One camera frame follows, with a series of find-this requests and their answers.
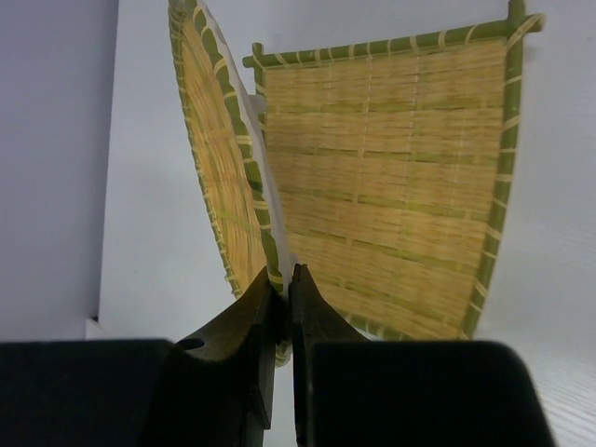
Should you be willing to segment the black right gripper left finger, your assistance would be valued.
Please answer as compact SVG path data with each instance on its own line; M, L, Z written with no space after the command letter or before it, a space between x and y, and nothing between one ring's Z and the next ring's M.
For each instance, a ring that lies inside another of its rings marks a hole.
M271 426L267 274L179 342L5 343L5 446L259 446Z

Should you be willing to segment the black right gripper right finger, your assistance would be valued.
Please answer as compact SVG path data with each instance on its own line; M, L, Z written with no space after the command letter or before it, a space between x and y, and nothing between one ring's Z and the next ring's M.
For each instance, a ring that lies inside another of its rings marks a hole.
M290 286L294 418L301 446L551 446L518 354L489 341L374 342L322 297Z

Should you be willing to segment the square green-rimmed bamboo plate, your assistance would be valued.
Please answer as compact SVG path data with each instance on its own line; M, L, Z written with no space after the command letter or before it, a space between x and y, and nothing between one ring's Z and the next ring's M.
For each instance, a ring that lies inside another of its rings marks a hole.
M513 181L524 39L546 18L267 53L243 61L291 250L353 326L472 338Z

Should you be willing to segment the curved green-rimmed bamboo plate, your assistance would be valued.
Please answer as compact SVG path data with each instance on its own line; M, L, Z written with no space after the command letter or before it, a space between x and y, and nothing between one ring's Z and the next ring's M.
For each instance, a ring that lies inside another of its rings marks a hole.
M226 280L240 297L264 270L289 301L293 257L258 114L203 1L168 4L169 38L196 175Z

